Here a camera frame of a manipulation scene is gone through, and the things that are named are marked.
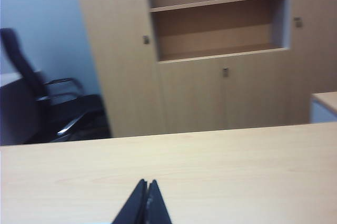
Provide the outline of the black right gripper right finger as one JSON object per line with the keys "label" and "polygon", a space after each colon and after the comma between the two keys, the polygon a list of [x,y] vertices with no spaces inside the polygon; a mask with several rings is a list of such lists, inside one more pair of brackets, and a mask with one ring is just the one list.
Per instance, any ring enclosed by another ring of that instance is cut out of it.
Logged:
{"label": "black right gripper right finger", "polygon": [[156,180],[153,180],[146,193],[143,223],[171,224],[163,196]]}

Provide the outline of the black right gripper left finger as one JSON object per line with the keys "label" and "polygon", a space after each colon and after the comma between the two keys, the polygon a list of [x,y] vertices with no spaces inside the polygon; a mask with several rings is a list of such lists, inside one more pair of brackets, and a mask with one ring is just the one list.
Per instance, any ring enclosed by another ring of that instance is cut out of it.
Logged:
{"label": "black right gripper left finger", "polygon": [[144,208],[147,199],[147,181],[141,179],[112,221],[118,223],[143,223]]}

